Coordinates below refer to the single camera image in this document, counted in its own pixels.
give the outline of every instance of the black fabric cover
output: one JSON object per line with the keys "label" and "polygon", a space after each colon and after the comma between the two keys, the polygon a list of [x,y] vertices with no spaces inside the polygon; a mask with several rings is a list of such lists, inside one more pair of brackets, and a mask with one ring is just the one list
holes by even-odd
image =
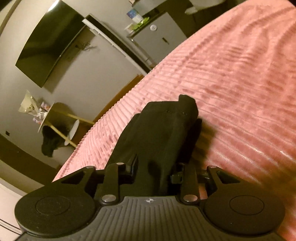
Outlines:
{"label": "black fabric cover", "polygon": [[[67,134],[67,129],[65,127],[59,127],[58,130],[63,134]],[[44,126],[42,128],[43,143],[41,146],[41,151],[43,155],[52,157],[54,150],[60,147],[65,140],[61,138],[53,129],[49,126]]]}
{"label": "black fabric cover", "polygon": [[167,193],[174,164],[189,160],[199,136],[201,120],[197,116],[195,100],[186,95],[180,95],[177,102],[150,102],[140,114],[134,115],[106,165],[126,163],[132,155],[138,155],[140,175],[136,175],[133,184],[136,194],[128,185],[125,190],[123,184],[120,188],[126,196]]}

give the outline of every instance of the metal rivet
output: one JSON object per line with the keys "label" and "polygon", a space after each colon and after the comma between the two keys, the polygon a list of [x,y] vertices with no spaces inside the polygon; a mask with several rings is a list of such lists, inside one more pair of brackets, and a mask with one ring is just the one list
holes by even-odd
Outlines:
{"label": "metal rivet", "polygon": [[102,200],[104,202],[114,202],[116,200],[116,196],[114,196],[112,194],[107,194],[102,197]]}
{"label": "metal rivet", "polygon": [[185,195],[185,196],[183,197],[183,199],[184,199],[184,201],[186,201],[186,202],[195,202],[195,201],[198,200],[198,197],[195,196],[195,195],[192,195],[192,194],[188,194],[188,195]]}

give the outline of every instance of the wooden table leg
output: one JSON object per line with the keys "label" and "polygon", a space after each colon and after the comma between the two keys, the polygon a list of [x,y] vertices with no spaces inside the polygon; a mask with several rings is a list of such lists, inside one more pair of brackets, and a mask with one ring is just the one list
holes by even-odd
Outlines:
{"label": "wooden table leg", "polygon": [[74,118],[74,119],[77,119],[77,120],[80,120],[80,121],[86,122],[86,123],[88,123],[88,124],[90,124],[90,125],[92,125],[92,126],[95,124],[93,121],[83,119],[83,118],[81,118],[81,117],[79,117],[79,116],[75,116],[75,115],[72,115],[72,114],[67,113],[67,112],[64,112],[64,111],[60,111],[60,110],[54,110],[54,111],[55,111],[55,112],[58,112],[58,113],[60,113],[60,114],[63,114],[63,115],[65,115],[65,116],[69,116],[69,117],[71,117],[71,118]]}
{"label": "wooden table leg", "polygon": [[62,132],[60,132],[57,128],[55,128],[49,121],[45,120],[45,124],[48,125],[51,129],[55,131],[61,138],[63,138],[65,141],[69,142],[73,147],[77,147],[77,145],[72,142],[68,137],[66,137]]}

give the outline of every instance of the pink bedspread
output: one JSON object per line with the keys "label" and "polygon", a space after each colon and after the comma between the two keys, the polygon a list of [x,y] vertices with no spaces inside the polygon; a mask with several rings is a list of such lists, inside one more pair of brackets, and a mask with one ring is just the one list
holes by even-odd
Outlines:
{"label": "pink bedspread", "polygon": [[282,198],[279,234],[296,240],[296,8],[248,0],[178,46],[102,117],[55,180],[103,169],[135,113],[149,101],[195,98],[203,130],[193,157]]}

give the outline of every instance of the curved tv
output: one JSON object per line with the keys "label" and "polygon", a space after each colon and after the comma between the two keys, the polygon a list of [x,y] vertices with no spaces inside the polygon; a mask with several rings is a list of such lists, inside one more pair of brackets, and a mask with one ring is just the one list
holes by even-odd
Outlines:
{"label": "curved tv", "polygon": [[16,67],[42,87],[61,55],[85,27],[83,19],[63,1],[55,1],[30,35]]}

